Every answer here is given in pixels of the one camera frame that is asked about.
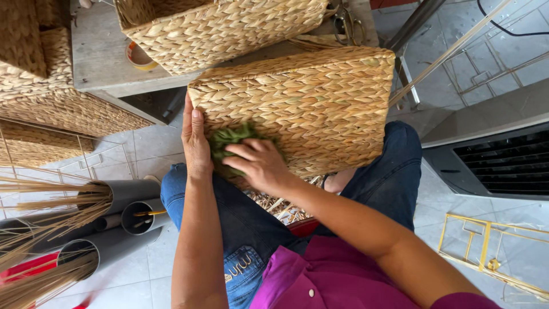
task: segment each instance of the green cloth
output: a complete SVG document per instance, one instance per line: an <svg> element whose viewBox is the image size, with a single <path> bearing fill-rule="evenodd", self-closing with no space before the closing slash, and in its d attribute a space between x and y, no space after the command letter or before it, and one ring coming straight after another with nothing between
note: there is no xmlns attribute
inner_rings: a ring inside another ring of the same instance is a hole
<svg viewBox="0 0 549 309"><path fill-rule="evenodd" d="M208 139L208 143L210 144L211 158L214 161L214 167L218 172L227 176L231 174L246 176L241 170L221 163L225 157L236 156L236 154L226 151L225 147L229 144L239 144L243 139L266 140L268 138L258 134L253 125L247 122L243 123L240 128L234 130L229 128L218 129L211 135Z"/></svg>

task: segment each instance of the hand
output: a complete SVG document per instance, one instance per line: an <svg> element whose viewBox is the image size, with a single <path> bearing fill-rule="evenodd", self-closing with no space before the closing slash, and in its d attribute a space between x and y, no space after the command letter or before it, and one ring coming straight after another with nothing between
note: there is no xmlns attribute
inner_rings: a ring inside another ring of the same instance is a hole
<svg viewBox="0 0 549 309"><path fill-rule="evenodd" d="M210 145L204 136L204 116L200 110L193 108L189 92L185 97L181 140L183 140L183 150L187 161L188 177L211 177L214 164L210 158Z"/></svg>
<svg viewBox="0 0 549 309"><path fill-rule="evenodd" d="M282 197L295 179L274 144L269 140L245 139L242 144L230 144L226 151L240 157L225 157L223 164L243 171L252 187L270 195Z"/></svg>

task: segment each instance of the tape roll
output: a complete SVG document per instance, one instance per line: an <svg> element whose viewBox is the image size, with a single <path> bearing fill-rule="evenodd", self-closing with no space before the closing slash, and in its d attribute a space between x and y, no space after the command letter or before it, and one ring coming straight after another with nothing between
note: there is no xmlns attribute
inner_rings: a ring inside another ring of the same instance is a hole
<svg viewBox="0 0 549 309"><path fill-rule="evenodd" d="M158 65L133 41L126 47L126 59L128 59L132 66L142 71L151 70Z"/></svg>

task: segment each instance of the purple blouse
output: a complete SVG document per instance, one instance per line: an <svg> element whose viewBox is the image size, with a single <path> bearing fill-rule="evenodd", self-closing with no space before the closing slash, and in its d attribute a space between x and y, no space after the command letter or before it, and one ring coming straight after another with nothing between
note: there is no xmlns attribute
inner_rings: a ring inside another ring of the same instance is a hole
<svg viewBox="0 0 549 309"><path fill-rule="evenodd" d="M278 247L250 309L419 308L374 260L340 238L314 236L303 256ZM446 295L432 309L498 309L476 294Z"/></svg>

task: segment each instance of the braided weave pattern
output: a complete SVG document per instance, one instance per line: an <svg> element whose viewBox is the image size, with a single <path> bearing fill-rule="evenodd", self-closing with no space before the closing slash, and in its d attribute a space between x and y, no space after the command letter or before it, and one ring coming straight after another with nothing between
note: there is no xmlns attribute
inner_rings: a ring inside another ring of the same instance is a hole
<svg viewBox="0 0 549 309"><path fill-rule="evenodd" d="M62 10L66 5L63 0L36 0L36 15L40 26L48 29L63 26Z"/></svg>
<svg viewBox="0 0 549 309"><path fill-rule="evenodd" d="M47 78L23 70L0 66L0 100L47 93L72 87L70 33L66 28L40 32L46 60Z"/></svg>
<svg viewBox="0 0 549 309"><path fill-rule="evenodd" d="M9 154L15 164L39 167L44 164L74 158L93 151L91 139L53 132L32 126L0 121ZM0 162L9 162L3 142L0 143Z"/></svg>
<svg viewBox="0 0 549 309"><path fill-rule="evenodd" d="M322 22L328 4L327 0L171 1L169 9L159 0L150 5L146 1L116 1L122 32L171 75L209 67L312 30ZM133 26L152 12L156 19Z"/></svg>
<svg viewBox="0 0 549 309"><path fill-rule="evenodd" d="M0 101L0 115L95 137L151 125L148 120L74 88Z"/></svg>
<svg viewBox="0 0 549 309"><path fill-rule="evenodd" d="M381 48L327 49L208 69L188 91L209 131L253 122L278 140L292 173L323 175L381 154L394 58Z"/></svg>
<svg viewBox="0 0 549 309"><path fill-rule="evenodd" d="M2 1L0 73L13 70L27 76L46 76L46 63L38 32L35 0Z"/></svg>

